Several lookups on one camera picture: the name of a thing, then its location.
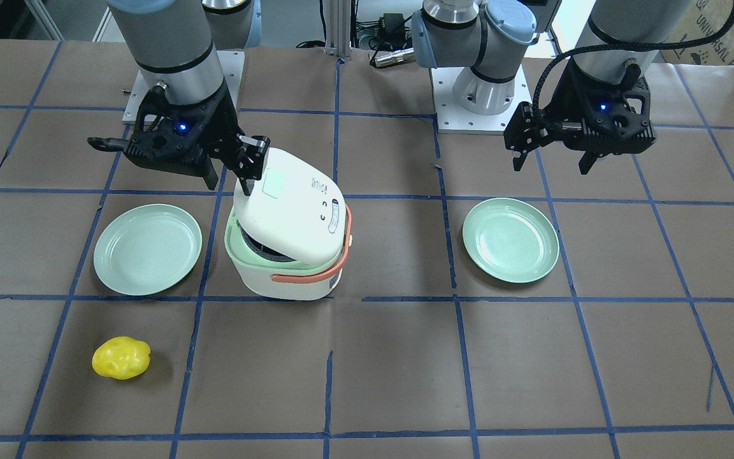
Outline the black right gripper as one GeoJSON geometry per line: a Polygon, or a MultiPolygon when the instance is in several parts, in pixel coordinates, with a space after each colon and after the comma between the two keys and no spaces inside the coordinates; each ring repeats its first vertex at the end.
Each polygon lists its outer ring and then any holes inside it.
{"type": "Polygon", "coordinates": [[[222,82],[212,95],[195,104],[174,105],[167,87],[158,82],[142,99],[124,156],[135,166],[204,180],[210,191],[219,183],[212,159],[237,175],[245,196],[263,176],[270,140],[247,136],[222,82]]]}

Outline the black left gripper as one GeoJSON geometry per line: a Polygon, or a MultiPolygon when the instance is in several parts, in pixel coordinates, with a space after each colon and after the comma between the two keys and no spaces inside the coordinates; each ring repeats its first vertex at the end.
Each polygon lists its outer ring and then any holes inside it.
{"type": "Polygon", "coordinates": [[[512,150],[514,171],[528,154],[562,142],[585,151],[579,172],[587,175],[602,154],[639,154],[656,141],[650,120],[651,94],[640,65],[621,65],[621,80],[597,81],[570,61],[545,108],[522,102],[507,123],[504,142],[512,150]]]}

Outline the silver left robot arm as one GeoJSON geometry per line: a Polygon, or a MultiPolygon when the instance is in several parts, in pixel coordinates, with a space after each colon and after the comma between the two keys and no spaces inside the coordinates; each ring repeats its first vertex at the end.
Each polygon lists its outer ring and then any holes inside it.
{"type": "MultiPolygon", "coordinates": [[[[425,1],[410,20],[415,58],[425,69],[460,68],[454,91],[471,112],[491,115],[512,105],[514,78],[547,24],[554,1],[425,1]]],[[[687,11],[686,1],[597,1],[550,101],[514,104],[506,148],[521,170],[530,152],[561,142],[582,152],[581,174],[607,155],[640,154],[656,141],[645,72],[687,11]]]]}

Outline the green plate near left arm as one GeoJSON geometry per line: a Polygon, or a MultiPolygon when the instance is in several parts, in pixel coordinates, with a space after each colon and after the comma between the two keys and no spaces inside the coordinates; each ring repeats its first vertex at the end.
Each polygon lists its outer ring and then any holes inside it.
{"type": "Polygon", "coordinates": [[[558,232],[547,216],[513,198],[492,198],[472,207],[461,239],[475,265],[510,284],[545,278],[559,259],[558,232]]]}

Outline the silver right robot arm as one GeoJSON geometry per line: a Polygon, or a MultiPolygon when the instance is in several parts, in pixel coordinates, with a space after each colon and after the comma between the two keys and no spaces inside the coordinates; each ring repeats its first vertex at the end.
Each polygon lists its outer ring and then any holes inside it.
{"type": "Polygon", "coordinates": [[[123,153],[140,168],[201,177],[215,189],[212,159],[230,169],[245,195],[263,177],[270,140],[237,122],[201,1],[110,1],[108,8],[148,91],[127,140],[91,137],[91,147],[123,153]]]}

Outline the green plate near right arm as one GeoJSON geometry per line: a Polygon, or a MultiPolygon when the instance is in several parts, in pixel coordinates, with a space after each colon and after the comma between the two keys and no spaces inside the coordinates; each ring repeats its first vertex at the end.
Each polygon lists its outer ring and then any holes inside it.
{"type": "Polygon", "coordinates": [[[98,279],[116,293],[146,296],[173,287],[192,272],[201,227],[180,207],[155,203],[114,218],[94,246],[98,279]]]}

